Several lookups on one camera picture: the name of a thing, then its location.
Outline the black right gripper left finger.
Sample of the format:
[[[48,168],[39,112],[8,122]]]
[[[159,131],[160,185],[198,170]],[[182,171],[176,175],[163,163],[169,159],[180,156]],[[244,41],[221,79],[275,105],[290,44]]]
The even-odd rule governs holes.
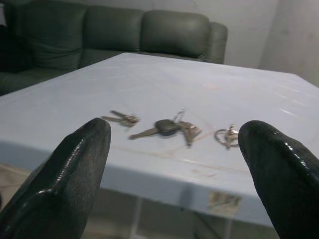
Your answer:
[[[66,136],[0,214],[3,239],[79,239],[106,166],[111,126],[94,118]]]

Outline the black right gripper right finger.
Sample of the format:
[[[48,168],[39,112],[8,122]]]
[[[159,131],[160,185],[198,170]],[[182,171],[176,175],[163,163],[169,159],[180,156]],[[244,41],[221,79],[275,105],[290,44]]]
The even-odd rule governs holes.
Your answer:
[[[282,239],[319,237],[319,160],[301,142],[251,120],[238,143],[254,187]]]

